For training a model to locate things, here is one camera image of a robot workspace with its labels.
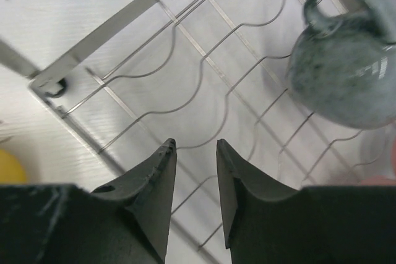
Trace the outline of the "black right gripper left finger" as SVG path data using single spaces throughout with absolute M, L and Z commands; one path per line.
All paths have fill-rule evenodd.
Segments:
M 166 140 L 88 192 L 74 184 L 1 186 L 2 263 L 164 263 L 176 177 Z

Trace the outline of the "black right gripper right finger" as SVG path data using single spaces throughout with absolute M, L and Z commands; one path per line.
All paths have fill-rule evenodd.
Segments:
M 395 187 L 296 190 L 217 142 L 223 232 L 233 263 L 394 263 Z

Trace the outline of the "tall pink cup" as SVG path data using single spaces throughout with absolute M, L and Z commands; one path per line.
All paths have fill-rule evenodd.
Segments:
M 393 186 L 395 187 L 395 140 L 389 151 L 388 165 L 359 184 L 363 186 Z

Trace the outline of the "dark speckled grey mug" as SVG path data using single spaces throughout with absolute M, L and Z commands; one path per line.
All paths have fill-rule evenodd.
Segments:
M 395 8 L 357 0 L 361 10 L 327 16 L 306 0 L 306 25 L 291 52 L 286 79 L 293 97 L 316 114 L 354 129 L 395 120 Z

